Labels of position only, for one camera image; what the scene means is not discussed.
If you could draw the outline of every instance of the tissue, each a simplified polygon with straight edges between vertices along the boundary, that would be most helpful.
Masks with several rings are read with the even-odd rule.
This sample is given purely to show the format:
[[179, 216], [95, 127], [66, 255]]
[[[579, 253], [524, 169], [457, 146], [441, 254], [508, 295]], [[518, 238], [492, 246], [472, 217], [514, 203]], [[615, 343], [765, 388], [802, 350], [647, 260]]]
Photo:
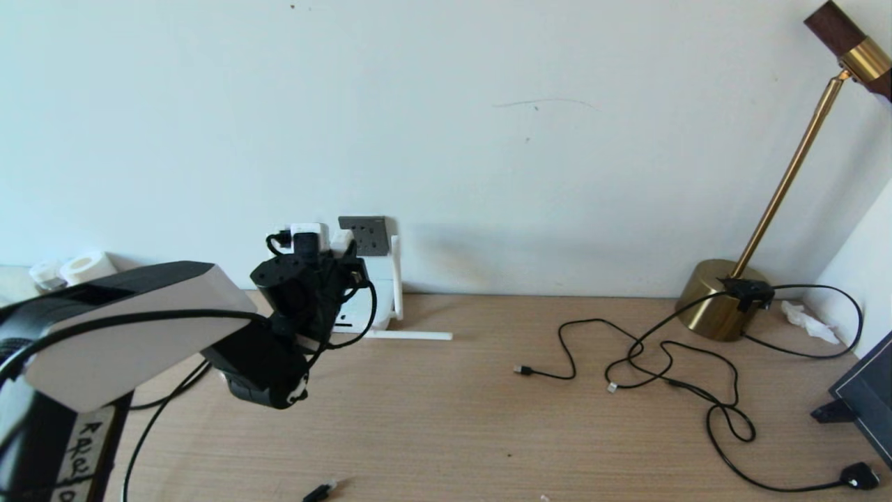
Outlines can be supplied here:
[[796, 326], [805, 328], [805, 330], [808, 331], [808, 334], [813, 337], [822, 339], [833, 345], [838, 345], [839, 340], [836, 338], [836, 335], [833, 334], [830, 326], [818, 321], [811, 315], [806, 314], [803, 305], [793, 305], [790, 302], [784, 301], [780, 302], [780, 309], [787, 315], [787, 321], [789, 321], [790, 324], [796, 324]]

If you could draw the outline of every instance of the black charging cable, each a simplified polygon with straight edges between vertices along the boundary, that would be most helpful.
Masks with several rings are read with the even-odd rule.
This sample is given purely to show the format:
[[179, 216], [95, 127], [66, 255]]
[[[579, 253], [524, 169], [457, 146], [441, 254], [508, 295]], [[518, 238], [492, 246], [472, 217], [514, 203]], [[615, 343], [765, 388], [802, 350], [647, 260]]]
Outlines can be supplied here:
[[[753, 338], [753, 337], [747, 335], [746, 333], [742, 333], [742, 335], [745, 338], [750, 339], [750, 340], [754, 341], [755, 343], [758, 343], [759, 345], [762, 345], [764, 347], [768, 347], [768, 348], [771, 348], [774, 350], [781, 351], [785, 354], [791, 354], [793, 356], [802, 356], [802, 357], [808, 357], [808, 358], [812, 358], [812, 359], [831, 359], [831, 358], [835, 358], [835, 357], [840, 357], [844, 354], [851, 352], [851, 350], [854, 347], [856, 347], [857, 344], [861, 340], [861, 334], [862, 334], [862, 330], [863, 330], [863, 312], [861, 310], [861, 307], [855, 301], [855, 299], [852, 298], [848, 293], [846, 293], [842, 289], [834, 288], [832, 286], [825, 286], [822, 284], [786, 284], [786, 285], [782, 285], [782, 286], [776, 286], [773, 288], [768, 287], [771, 291], [767, 291], [765, 289], [767, 284], [765, 284], [765, 283], [747, 284], [745, 281], [739, 282], [738, 284], [736, 284], [736, 286], [743, 287], [743, 288], [751, 288], [753, 291], [757, 291], [757, 294], [755, 297], [761, 298], [760, 306], [768, 306], [770, 304], [771, 299], [773, 298], [773, 291], [775, 289], [807, 289], [807, 288], [831, 289], [831, 290], [837, 291], [841, 295], [845, 296], [846, 299], [848, 299], [849, 302], [852, 304], [852, 306], [855, 308], [855, 311], [858, 316], [857, 330], [855, 332], [855, 337], [852, 340], [852, 343], [849, 344], [842, 351], [837, 352], [836, 354], [831, 354], [828, 356], [803, 354], [803, 353], [799, 353], [796, 351], [788, 350], [786, 348], [774, 346], [774, 345], [764, 342], [760, 339]], [[516, 366], [515, 372], [523, 374], [523, 375], [538, 374], [541, 376], [559, 379], [559, 380], [572, 380], [572, 379], [576, 378], [576, 374], [577, 374], [576, 373], [576, 363], [575, 363], [575, 360], [573, 359], [573, 354], [571, 354], [570, 349], [567, 347], [566, 342], [564, 340], [564, 329], [568, 326], [572, 326], [572, 325], [576, 325], [576, 324], [583, 324], [583, 323], [590, 323], [590, 322], [601, 322], [601, 323], [604, 323], [604, 324], [614, 328], [615, 330], [620, 331], [621, 333], [623, 333], [623, 335], [625, 335], [626, 337], [633, 340], [633, 342], [631, 343], [631, 345], [629, 346], [629, 348], [626, 352], [626, 356], [623, 357], [622, 359], [619, 359], [619, 360], [614, 361], [613, 363], [609, 364], [607, 366], [607, 368], [605, 369], [604, 377], [609, 384], [607, 389], [610, 392], [616, 392], [618, 389], [636, 389], [639, 387], [644, 387], [645, 385], [648, 385], [653, 381], [662, 380], [675, 388], [685, 389], [688, 392], [691, 392], [692, 394], [694, 394], [695, 396], [700, 397], [700, 398], [704, 399], [705, 401], [707, 401], [708, 403], [710, 403], [711, 406], [706, 411], [706, 434], [709, 437], [709, 440], [712, 443], [713, 447], [715, 448], [716, 453], [718, 453], [719, 457], [741, 479], [743, 479], [753, 485], [756, 485], [757, 487], [762, 488], [762, 489], [768, 489], [770, 491], [777, 491], [777, 492], [784, 492], [784, 493], [818, 491], [818, 490], [823, 490], [823, 489], [832, 489], [832, 488], [836, 488], [836, 487], [840, 487], [840, 486], [848, 486], [853, 489], [874, 489], [877, 486], [879, 486], [879, 481], [880, 481], [879, 476], [877, 476], [877, 474], [870, 468], [870, 466], [865, 464], [864, 462], [849, 465], [848, 467], [846, 467], [845, 469], [842, 470], [842, 472], [839, 475], [839, 479], [837, 481], [824, 483], [824, 484], [805, 486], [805, 487], [799, 487], [799, 488], [779, 488], [779, 487], [773, 487], [771, 485], [764, 484], [760, 481], [756, 481], [755, 479], [753, 479], [753, 478], [749, 477], [748, 475], [746, 475], [745, 473], [743, 473], [730, 460], [730, 458], [727, 455], [725, 455], [724, 451], [722, 450], [722, 447], [719, 445], [718, 440], [715, 438], [715, 435], [713, 433], [713, 425], [712, 425], [713, 413], [717, 410], [723, 414], [723, 416], [725, 418], [725, 422], [727, 423], [728, 428], [731, 431], [731, 434], [735, 438], [737, 438], [738, 440], [740, 440], [742, 442], [746, 442], [746, 443], [752, 442], [756, 439], [756, 426], [753, 424], [753, 421], [749, 418], [749, 416], [746, 415], [743, 411], [741, 411], [738, 408], [738, 404], [739, 404], [739, 387], [738, 387], [739, 373], [738, 373], [737, 367], [734, 365], [734, 363], [732, 363], [726, 357], [721, 356], [713, 351], [705, 350], [703, 348], [693, 347], [691, 345], [683, 344], [681, 342], [672, 341], [672, 340], [664, 340], [664, 341], [660, 342], [660, 344], [659, 344], [660, 348], [663, 350], [664, 354], [666, 355], [666, 357], [669, 360], [667, 365], [662, 370], [660, 370], [658, 372], [650, 371], [649, 369], [644, 368], [635, 362], [634, 359], [636, 357], [640, 356], [644, 352], [644, 341], [648, 337], [650, 337], [652, 334], [654, 334], [657, 330], [659, 330], [660, 328], [665, 326], [667, 323], [669, 323], [670, 321], [672, 321], [673, 319], [675, 319], [682, 313], [707, 301], [708, 299], [714, 298], [714, 297], [719, 297], [719, 296], [725, 296], [725, 295], [731, 295], [731, 292], [728, 290], [720, 291], [720, 292], [717, 292], [717, 293], [714, 293], [711, 295], [707, 295], [705, 297], [698, 298], [697, 300], [694, 300], [693, 302], [691, 302], [691, 303], [683, 306], [682, 308], [678, 309], [677, 311], [673, 312], [672, 314], [670, 314], [669, 316], [664, 318], [663, 321], [658, 322], [656, 325], [654, 325], [652, 328], [647, 330], [640, 337], [635, 337], [629, 331], [623, 330], [616, 324], [614, 324], [606, 319], [602, 319], [602, 318], [581, 319], [578, 321], [564, 322], [557, 328], [557, 339], [560, 342], [561, 347], [564, 349], [564, 353], [566, 354], [567, 359], [570, 362], [570, 369], [571, 369], [570, 374], [568, 376], [564, 376], [564, 375], [557, 375], [557, 374], [553, 374], [553, 373], [549, 373], [549, 372], [540, 372], [538, 370], [534, 370], [530, 366]], [[751, 300], [752, 300], [752, 298], [745, 298], [743, 301], [751, 301]], [[753, 308], [753, 306], [747, 304], [747, 308]], [[682, 347], [682, 348], [688, 349], [690, 351], [694, 351], [694, 352], [698, 352], [700, 354], [715, 357], [715, 358], [721, 360], [722, 362], [724, 362], [731, 369], [731, 372], [734, 375], [734, 382], [733, 382], [734, 397], [733, 397], [733, 400], [731, 402], [725, 403], [705, 389], [702, 389], [694, 384], [691, 384], [691, 383], [688, 383], [685, 381], [678, 381], [676, 379], [666, 376], [666, 374], [669, 373], [669, 371], [672, 369], [672, 366], [674, 363], [673, 355], [670, 352], [669, 347]], [[627, 383], [627, 384], [616, 383], [615, 381], [613, 381], [610, 378], [610, 371], [612, 369], [614, 369], [616, 366], [618, 366], [619, 364], [628, 364], [636, 371], [642, 372], [642, 373], [646, 374], [648, 377], [642, 381], [638, 381], [635, 383]], [[737, 427], [734, 425], [734, 421], [731, 419], [731, 417], [733, 415], [736, 415], [739, 419], [741, 419], [746, 424], [747, 430], [744, 433], [740, 433], [740, 431], [738, 431]]]

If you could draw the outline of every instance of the desk surface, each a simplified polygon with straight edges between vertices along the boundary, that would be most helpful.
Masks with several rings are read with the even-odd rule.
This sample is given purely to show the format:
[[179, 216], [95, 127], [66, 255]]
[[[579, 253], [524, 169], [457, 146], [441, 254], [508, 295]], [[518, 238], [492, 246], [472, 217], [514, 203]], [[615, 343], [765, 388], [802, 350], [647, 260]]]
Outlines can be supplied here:
[[[568, 373], [556, 336], [564, 321], [603, 316], [642, 333], [672, 311], [669, 300], [575, 297], [406, 298], [407, 330], [451, 330], [451, 342], [364, 340], [323, 356], [310, 397], [276, 411], [231, 397], [212, 373], [173, 401], [156, 423], [131, 482], [132, 500], [301, 500], [321, 482], [343, 481], [332, 500], [363, 502], [666, 500], [890, 500], [889, 472], [852, 425], [819, 425], [809, 413], [855, 362], [802, 360], [749, 341], [702, 339], [672, 322], [653, 337], [718, 350], [740, 371], [742, 409], [756, 423], [752, 444], [715, 418], [729, 457], [759, 481], [801, 486], [834, 480], [867, 461], [884, 478], [873, 492], [810, 494], [757, 489], [734, 475], [710, 445], [708, 404], [662, 382], [606, 391], [604, 367], [628, 339], [604, 325], [566, 332], [574, 381], [522, 377], [515, 364]], [[751, 331], [788, 347], [832, 352], [786, 324], [777, 309]], [[722, 398], [731, 375], [706, 356], [676, 356], [675, 378]], [[657, 343], [642, 361], [664, 364]], [[169, 392], [199, 360], [146, 383], [135, 402]], [[631, 382], [629, 372], [615, 378]], [[108, 500], [152, 412], [128, 418]]]

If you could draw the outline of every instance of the electrical outlet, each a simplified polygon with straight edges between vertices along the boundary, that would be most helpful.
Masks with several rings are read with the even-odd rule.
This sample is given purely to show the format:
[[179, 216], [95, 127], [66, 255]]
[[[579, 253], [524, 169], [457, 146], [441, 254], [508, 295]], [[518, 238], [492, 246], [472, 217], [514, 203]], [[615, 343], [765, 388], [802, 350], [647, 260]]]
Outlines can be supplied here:
[[342, 229], [353, 231], [357, 255], [387, 256], [390, 252], [383, 216], [340, 216], [337, 221]]

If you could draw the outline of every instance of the white roll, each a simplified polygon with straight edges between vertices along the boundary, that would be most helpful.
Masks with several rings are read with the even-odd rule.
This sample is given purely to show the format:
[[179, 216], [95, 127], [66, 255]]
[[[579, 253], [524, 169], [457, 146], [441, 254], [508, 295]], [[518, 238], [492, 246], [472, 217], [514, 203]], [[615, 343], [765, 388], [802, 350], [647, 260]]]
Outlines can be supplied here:
[[112, 260], [102, 251], [94, 251], [76, 256], [59, 269], [62, 278], [69, 286], [99, 279], [118, 273], [112, 265]]

